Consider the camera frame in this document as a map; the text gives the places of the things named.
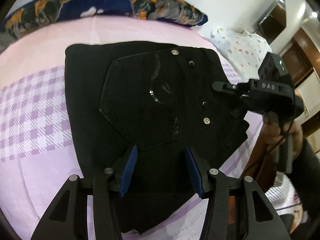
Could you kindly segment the person's right hand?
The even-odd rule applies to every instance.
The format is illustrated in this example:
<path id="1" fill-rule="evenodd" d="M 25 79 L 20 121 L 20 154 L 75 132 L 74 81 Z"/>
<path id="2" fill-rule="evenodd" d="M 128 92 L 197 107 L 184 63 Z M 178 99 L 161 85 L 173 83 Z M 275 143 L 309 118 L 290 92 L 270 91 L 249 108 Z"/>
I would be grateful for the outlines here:
<path id="1" fill-rule="evenodd" d="M 267 116 L 263 117 L 263 127 L 259 138 L 262 139 L 263 145 L 269 151 L 280 139 L 281 133 L 287 131 L 290 124 L 285 124 L 282 128 L 278 124 L 271 124 Z M 289 134 L 293 136 L 293 156 L 297 157 L 303 148 L 303 130 L 302 127 L 293 122 Z"/>

